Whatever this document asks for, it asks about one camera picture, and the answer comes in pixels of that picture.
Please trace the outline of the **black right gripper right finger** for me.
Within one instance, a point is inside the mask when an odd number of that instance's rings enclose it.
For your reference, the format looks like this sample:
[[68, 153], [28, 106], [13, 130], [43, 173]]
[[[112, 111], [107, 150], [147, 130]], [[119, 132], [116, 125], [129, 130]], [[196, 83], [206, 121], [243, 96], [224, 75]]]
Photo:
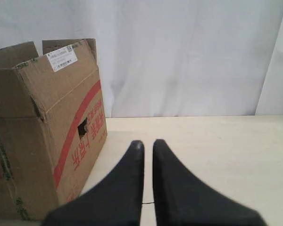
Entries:
[[152, 187], [158, 226], [260, 226], [261, 215], [214, 190], [172, 152], [153, 144]]

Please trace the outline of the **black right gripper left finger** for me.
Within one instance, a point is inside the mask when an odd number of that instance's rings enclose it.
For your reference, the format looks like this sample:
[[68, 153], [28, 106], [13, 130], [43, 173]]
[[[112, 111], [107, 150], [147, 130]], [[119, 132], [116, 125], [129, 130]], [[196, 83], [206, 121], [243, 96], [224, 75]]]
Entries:
[[43, 226], [138, 226], [144, 188], [144, 145], [134, 140], [92, 189], [51, 211]]

